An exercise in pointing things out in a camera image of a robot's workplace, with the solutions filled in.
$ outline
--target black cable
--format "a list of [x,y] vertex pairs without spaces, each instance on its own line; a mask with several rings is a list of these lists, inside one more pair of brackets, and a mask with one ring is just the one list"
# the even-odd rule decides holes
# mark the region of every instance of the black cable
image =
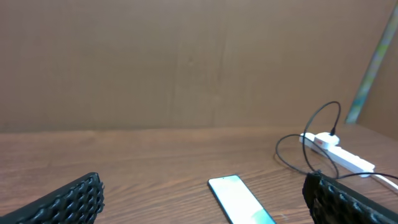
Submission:
[[393,179],[397,179],[397,180],[398,180],[398,177],[396,177],[396,176],[394,176],[394,175],[383,174],[383,173],[378,173],[378,172],[360,172],[360,173],[354,173],[354,174],[347,174],[347,175],[342,175],[341,177],[339,177],[339,178],[337,178],[337,179],[343,179],[343,178],[346,178],[346,177],[352,177],[352,176],[355,176],[355,175],[364,175],[364,174],[369,174],[369,175],[383,175],[383,176],[391,177],[391,178],[393,178]]
[[[333,128],[332,128],[331,131],[330,131],[330,135],[331,135],[331,136],[335,135],[336,126],[337,126],[338,120],[340,119],[340,113],[341,113],[341,105],[340,105],[340,103],[337,102],[337,101],[331,101],[331,102],[329,102],[329,103],[325,103],[323,106],[321,106],[319,109],[317,109],[316,112],[315,112],[315,113],[311,116],[311,118],[308,120],[308,122],[307,122],[307,124],[305,125],[305,128],[304,128],[304,132],[303,132],[303,141],[302,141],[304,159],[305,159],[305,162],[307,163],[307,165],[309,166],[309,168],[310,168],[313,172],[315,172],[316,170],[311,166],[311,164],[310,164],[310,162],[308,161],[308,158],[307,158],[307,153],[305,152],[305,140],[307,139],[307,138],[305,137],[305,133],[307,133],[308,128],[310,127],[310,125],[311,125],[313,119],[317,116],[317,114],[318,114],[322,109],[324,109],[325,107],[327,107],[328,105],[333,104],[333,103],[336,103],[336,104],[338,105],[338,113],[337,113],[337,118],[336,118],[336,121],[335,121],[335,125],[333,126]],[[335,163],[334,163],[331,159],[330,159],[330,161],[331,161],[331,163],[334,165],[334,167],[336,167]],[[336,167],[336,178],[338,178],[338,169],[337,169],[337,167]]]
[[[329,102],[329,103],[325,103],[323,106],[321,106],[319,109],[316,110],[316,112],[311,116],[311,118],[308,120],[307,124],[305,125],[304,132],[303,132],[303,136],[302,136],[302,137],[303,137],[303,140],[302,140],[302,149],[303,149],[303,154],[304,154],[305,162],[307,163],[307,165],[309,166],[309,168],[310,168],[313,172],[316,171],[316,170],[312,167],[310,161],[308,160],[307,153],[306,153],[306,151],[305,151],[305,141],[310,141],[310,142],[312,142],[313,145],[317,146],[317,148],[318,148],[322,153],[324,153],[324,155],[327,156],[327,158],[330,160],[331,164],[333,165],[333,167],[334,167],[335,170],[336,170],[336,177],[334,178],[334,179],[336,179],[336,180],[337,180],[337,179],[343,179],[343,178],[346,178],[346,177],[352,177],[352,176],[355,176],[355,175],[363,175],[363,174],[382,175],[382,176],[386,176],[386,177],[390,177],[390,178],[393,178],[393,179],[397,179],[397,180],[398,180],[398,177],[396,177],[396,176],[394,176],[394,175],[383,174],[383,173],[378,173],[378,172],[360,172],[360,173],[354,173],[354,174],[347,174],[347,175],[339,176],[338,168],[337,168],[335,162],[333,161],[333,159],[331,159],[331,157],[326,153],[326,150],[322,149],[322,148],[319,147],[317,144],[315,144],[315,142],[313,142],[313,141],[310,140],[309,138],[305,137],[305,133],[307,132],[308,128],[310,127],[310,125],[311,125],[313,119],[316,117],[316,115],[317,115],[322,109],[324,109],[326,106],[328,106],[328,105],[330,105],[330,104],[333,104],[333,103],[335,103],[335,104],[338,105],[338,113],[337,113],[335,125],[333,126],[333,128],[332,128],[331,131],[330,131],[330,135],[331,135],[331,136],[335,135],[335,133],[336,133],[336,126],[337,126],[337,123],[338,123],[338,120],[339,120],[340,114],[341,114],[341,105],[340,105],[340,103],[337,102],[337,101],[331,101],[331,102]],[[305,172],[305,171],[303,171],[303,170],[301,170],[301,169],[299,169],[299,168],[297,168],[297,167],[295,167],[295,166],[289,164],[289,163],[279,154],[279,148],[278,148],[278,147],[279,147],[280,142],[283,141],[284,139],[289,138],[289,137],[292,137],[292,136],[299,136],[299,137],[301,137],[300,134],[288,134],[288,135],[282,137],[282,138],[276,143],[276,146],[275,146],[275,153],[277,154],[277,156],[279,157],[279,159],[280,159],[284,164],[286,164],[286,165],[289,166],[290,168],[296,170],[297,172],[306,175],[308,172]]]
[[[281,138],[281,139],[276,143],[275,152],[276,152],[277,156],[279,157],[279,159],[280,159],[284,164],[288,165],[290,168],[296,170],[297,172],[306,175],[308,172],[305,172],[305,171],[303,171],[303,170],[301,170],[301,169],[299,169],[299,168],[297,168],[297,167],[295,167],[295,166],[289,164],[289,163],[288,163],[284,158],[282,158],[282,156],[280,156],[280,154],[279,154],[279,148],[278,148],[279,143],[280,143],[281,141],[283,141],[284,139],[289,138],[289,137],[292,137],[292,136],[301,136],[301,135],[299,135],[299,134],[289,134],[289,135],[284,136],[283,138]],[[309,139],[309,138],[307,138],[307,137],[303,137],[303,138],[305,138],[306,140],[312,142],[312,144],[316,145],[317,148],[318,148],[322,153],[324,153],[324,155],[327,156],[327,158],[330,160],[331,164],[333,165],[333,167],[334,167],[335,170],[336,170],[336,174],[337,174],[336,178],[337,178],[337,177],[338,177],[338,168],[337,168],[335,162],[333,161],[333,159],[331,159],[331,157],[326,153],[326,150],[324,150],[324,149],[322,149],[321,147],[319,147],[319,146],[318,146],[317,144],[315,144],[315,142],[313,142],[311,139]]]

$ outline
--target wood grain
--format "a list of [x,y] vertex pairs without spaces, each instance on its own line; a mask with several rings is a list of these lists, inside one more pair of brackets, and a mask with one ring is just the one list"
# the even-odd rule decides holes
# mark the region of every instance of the wood grain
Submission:
[[[96,223],[226,223],[206,182],[238,174],[278,223],[311,223],[301,192],[305,176],[274,158],[276,141],[301,131],[258,127],[0,134],[0,215],[94,171],[106,186],[106,205]],[[344,148],[375,163],[377,171],[396,174],[398,142],[360,126],[342,126],[338,134]],[[280,150],[307,169],[297,139],[287,139]],[[324,158],[310,153],[310,160],[333,175]],[[341,182],[398,212],[396,196],[375,180]]]
[[358,124],[398,140],[398,34],[393,37]]
[[395,2],[2,0],[0,131],[345,117]]

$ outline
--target power cord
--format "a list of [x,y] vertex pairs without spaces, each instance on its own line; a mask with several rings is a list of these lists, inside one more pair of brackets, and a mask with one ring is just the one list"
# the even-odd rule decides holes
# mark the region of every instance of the power cord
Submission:
[[324,149],[322,149],[321,147],[319,147],[318,144],[315,144],[315,142],[313,142],[311,139],[305,137],[305,133],[307,132],[308,128],[310,127],[310,125],[311,125],[313,119],[317,116],[317,114],[318,114],[321,110],[323,110],[326,106],[331,105],[331,104],[337,104],[337,105],[338,105],[338,114],[337,114],[337,117],[336,117],[336,121],[335,121],[335,124],[334,124],[333,128],[332,128],[331,131],[330,131],[330,135],[331,135],[331,136],[334,136],[334,135],[335,135],[335,133],[336,133],[336,126],[337,126],[337,123],[338,123],[338,120],[339,120],[340,114],[341,114],[341,105],[340,105],[340,103],[337,102],[337,101],[331,101],[331,102],[329,102],[329,103],[325,103],[323,106],[321,106],[319,109],[316,110],[316,112],[311,116],[311,118],[308,120],[307,124],[305,125],[304,132],[303,132],[302,135],[300,135],[300,134],[288,134],[288,135],[282,137],[282,138],[276,143],[276,146],[275,146],[275,153],[277,154],[277,156],[279,157],[279,159],[280,159],[284,164],[286,164],[287,166],[289,166],[290,168],[296,170],[297,172],[299,172],[299,173],[301,173],[301,174],[307,175],[308,172],[306,172],[306,171],[304,171],[304,170],[302,170],[302,169],[299,169],[298,167],[295,167],[295,166],[293,166],[292,164],[289,164],[289,163],[279,154],[279,144],[280,144],[280,142],[282,142],[283,140],[285,140],[285,139],[287,139],[287,138],[289,138],[289,137],[292,137],[292,136],[298,136],[298,137],[302,136],[302,137],[303,137],[303,139],[302,139],[302,149],[303,149],[303,154],[304,154],[305,162],[307,163],[308,167],[309,167],[313,172],[316,172],[316,170],[312,167],[310,161],[308,160],[307,153],[306,153],[306,150],[305,150],[305,141],[310,141],[314,146],[316,146],[316,147],[320,150],[320,152],[322,152],[324,155],[326,155],[326,157],[330,160],[331,164],[333,165],[333,167],[334,167],[335,170],[336,170],[336,177],[331,177],[332,179],[336,179],[336,180],[337,180],[337,179],[343,179],[343,178],[346,178],[346,177],[352,177],[352,176],[355,176],[355,175],[369,174],[369,175],[375,176],[375,177],[377,177],[377,178],[379,178],[379,179],[381,179],[381,180],[387,182],[387,183],[388,183],[389,185],[391,185],[393,188],[395,188],[395,189],[398,190],[398,185],[396,185],[395,183],[391,182],[390,180],[388,180],[387,178],[384,177],[384,176],[386,176],[386,177],[390,177],[390,178],[393,178],[393,179],[397,179],[397,180],[398,180],[398,177],[396,177],[396,176],[394,176],[394,175],[390,175],[390,174],[383,174],[383,173],[378,173],[378,172],[358,172],[358,173],[353,173],[353,174],[347,174],[347,175],[342,175],[342,176],[340,176],[340,175],[339,175],[339,170],[338,170],[338,168],[337,168],[335,162],[334,162],[333,159],[331,159],[331,157],[326,153],[326,151],[325,151]]

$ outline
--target brown wall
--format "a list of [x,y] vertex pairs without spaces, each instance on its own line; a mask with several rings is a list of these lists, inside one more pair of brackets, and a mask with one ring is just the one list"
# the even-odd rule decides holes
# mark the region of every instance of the brown wall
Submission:
[[394,35],[358,123],[398,140],[398,34]]
[[0,131],[344,118],[394,3],[3,0]]

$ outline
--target white power strip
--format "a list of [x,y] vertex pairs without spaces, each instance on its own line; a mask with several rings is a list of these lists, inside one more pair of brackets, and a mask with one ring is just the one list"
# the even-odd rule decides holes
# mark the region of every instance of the white power strip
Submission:
[[[305,133],[306,140],[304,144],[310,147],[315,152],[327,157],[318,147],[314,146],[312,142],[314,142],[317,146],[325,150],[325,153],[328,154],[330,159],[333,162],[343,166],[344,168],[348,169],[353,173],[360,173],[360,172],[374,172],[375,165],[371,164],[370,162],[361,159],[359,156],[355,156],[354,154],[342,149],[341,147],[337,146],[340,142],[340,139],[333,135],[331,136],[330,133],[319,133],[314,135],[312,133]],[[303,134],[300,135],[300,142],[303,142]],[[361,177],[369,177],[369,174],[360,175]],[[381,175],[373,175],[386,183],[388,183],[391,187],[398,190],[398,185],[390,181],[389,179],[381,176]]]

